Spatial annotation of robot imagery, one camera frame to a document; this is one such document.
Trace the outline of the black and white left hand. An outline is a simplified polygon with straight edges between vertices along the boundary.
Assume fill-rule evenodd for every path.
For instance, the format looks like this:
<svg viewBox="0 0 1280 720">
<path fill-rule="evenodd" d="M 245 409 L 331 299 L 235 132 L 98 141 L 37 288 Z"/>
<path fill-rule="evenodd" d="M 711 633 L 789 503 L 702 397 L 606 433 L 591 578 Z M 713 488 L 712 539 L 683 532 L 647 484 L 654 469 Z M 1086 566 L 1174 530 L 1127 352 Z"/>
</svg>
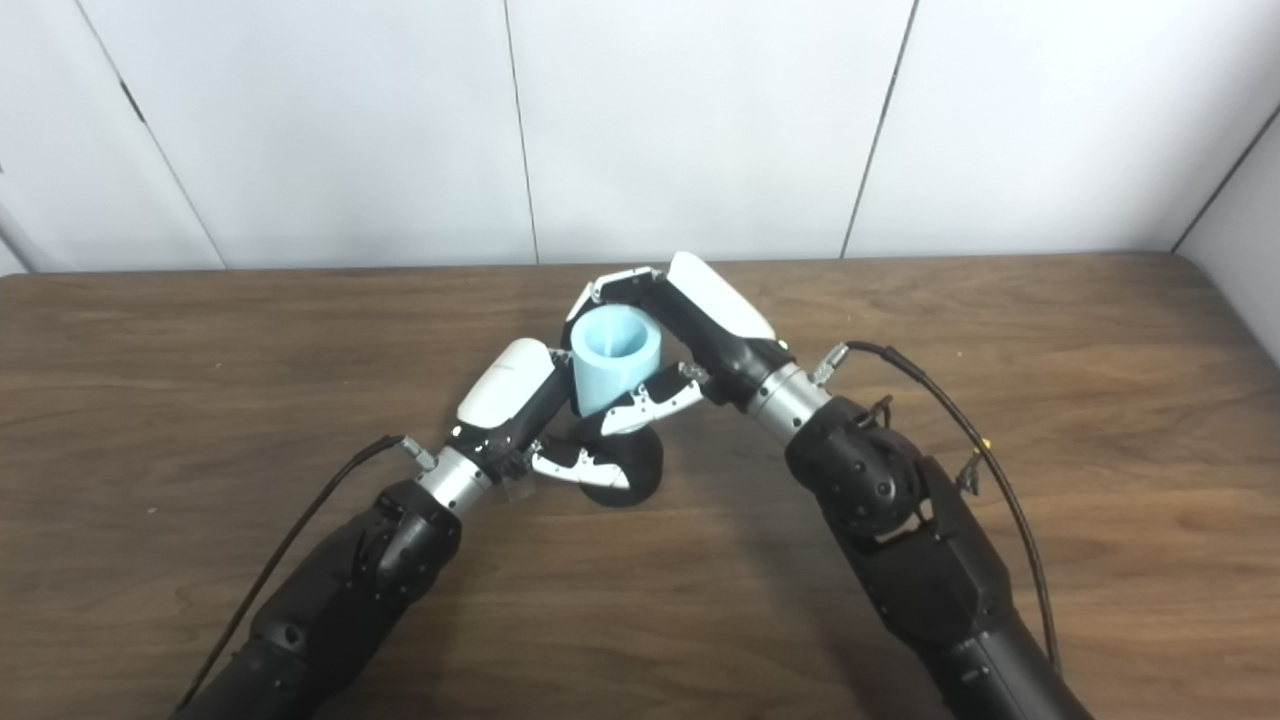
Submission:
<svg viewBox="0 0 1280 720">
<path fill-rule="evenodd" d="M 457 410 L 447 446 L 494 482 L 530 473 L 580 486 L 630 489 L 627 474 L 603 454 L 549 427 L 575 397 L 572 354 L 520 338 L 481 374 Z"/>
</svg>

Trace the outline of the black and white right hand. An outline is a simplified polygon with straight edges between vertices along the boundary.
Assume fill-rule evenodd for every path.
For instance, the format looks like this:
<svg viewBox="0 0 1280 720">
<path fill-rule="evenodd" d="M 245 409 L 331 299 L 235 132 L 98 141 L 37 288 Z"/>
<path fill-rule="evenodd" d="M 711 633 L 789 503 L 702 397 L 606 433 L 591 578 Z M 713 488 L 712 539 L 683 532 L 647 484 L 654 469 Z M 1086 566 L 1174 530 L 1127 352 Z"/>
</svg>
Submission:
<svg viewBox="0 0 1280 720">
<path fill-rule="evenodd" d="M 640 266 L 588 283 L 570 310 L 562 342 L 596 307 L 636 307 L 682 343 L 690 363 L 676 363 L 603 409 L 579 401 L 580 439 L 622 436 L 691 407 L 701 398 L 732 405 L 786 443 L 826 404 L 771 323 L 721 274 L 690 252 L 667 270 Z"/>
</svg>

